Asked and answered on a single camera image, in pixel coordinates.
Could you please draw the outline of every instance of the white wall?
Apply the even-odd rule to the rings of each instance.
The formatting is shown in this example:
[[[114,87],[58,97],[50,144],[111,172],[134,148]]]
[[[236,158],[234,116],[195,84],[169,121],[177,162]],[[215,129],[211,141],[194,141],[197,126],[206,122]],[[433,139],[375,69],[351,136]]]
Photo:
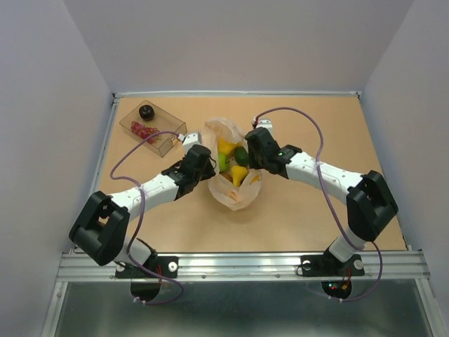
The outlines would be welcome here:
[[[113,92],[361,90],[413,0],[65,0]]]
[[[61,0],[0,4],[0,335],[39,336],[110,94]]]
[[[449,1],[416,0],[362,95],[401,227],[449,326]]]

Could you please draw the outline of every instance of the green fruit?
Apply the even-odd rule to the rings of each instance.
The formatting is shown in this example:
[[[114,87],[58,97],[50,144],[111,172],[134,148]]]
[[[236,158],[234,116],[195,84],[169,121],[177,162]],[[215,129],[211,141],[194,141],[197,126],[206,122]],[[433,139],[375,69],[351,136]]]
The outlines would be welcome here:
[[[229,170],[229,158],[223,152],[218,152],[218,167],[220,172]]]
[[[239,146],[238,148],[236,148],[234,157],[237,164],[240,166],[248,166],[250,164],[250,156],[243,146]]]

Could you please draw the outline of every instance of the tan tabletop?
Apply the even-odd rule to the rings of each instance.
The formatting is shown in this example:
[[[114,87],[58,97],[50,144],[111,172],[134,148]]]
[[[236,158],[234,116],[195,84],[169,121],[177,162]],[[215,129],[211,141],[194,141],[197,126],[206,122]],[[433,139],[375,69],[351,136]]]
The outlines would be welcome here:
[[[122,98],[100,179],[99,190],[107,194],[132,187],[126,181],[111,180],[109,172],[136,144],[119,122],[143,100],[185,121],[189,132],[200,131],[203,123],[213,117],[232,119],[249,131],[256,114],[272,107],[296,107],[312,115],[322,128],[322,161],[348,171],[380,171],[363,113],[354,97]],[[319,137],[307,119],[289,111],[274,112],[266,118],[273,122],[274,137],[281,147],[295,145],[315,156]],[[180,145],[164,158],[141,147],[122,163],[116,174],[132,176],[143,183],[182,156]],[[333,203],[346,223],[346,207],[336,199]],[[136,222],[129,225],[129,234]],[[187,196],[147,212],[139,237],[160,252],[249,252],[322,251],[338,235],[320,190],[265,172],[260,194],[248,208],[229,210],[211,197],[207,183],[202,182]],[[406,248],[396,219],[376,242],[381,249]]]

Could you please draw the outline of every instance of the red grapes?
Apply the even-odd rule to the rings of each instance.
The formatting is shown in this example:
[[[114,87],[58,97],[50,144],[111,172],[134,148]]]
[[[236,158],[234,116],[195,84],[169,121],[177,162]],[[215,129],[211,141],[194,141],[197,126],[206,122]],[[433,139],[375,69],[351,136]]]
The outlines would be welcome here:
[[[153,133],[159,132],[157,128],[148,128],[137,121],[131,122],[131,131],[135,135],[141,137],[141,139],[145,139],[146,137],[152,135]],[[147,142],[149,144],[152,144],[157,140],[157,138],[158,137],[151,137],[149,140],[147,140]]]

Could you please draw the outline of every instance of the produce bag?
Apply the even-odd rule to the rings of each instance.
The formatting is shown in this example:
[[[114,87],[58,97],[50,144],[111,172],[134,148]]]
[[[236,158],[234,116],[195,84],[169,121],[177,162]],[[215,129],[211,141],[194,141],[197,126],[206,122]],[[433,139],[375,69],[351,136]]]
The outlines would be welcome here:
[[[253,168],[239,187],[220,174],[218,143],[224,138],[229,143],[239,143],[248,151],[245,133],[233,121],[225,118],[216,118],[207,121],[201,132],[202,145],[211,151],[212,160],[215,160],[216,175],[208,180],[208,187],[213,197],[231,210],[248,207],[259,194],[262,187],[262,172]],[[236,165],[234,158],[230,157],[230,166]]]

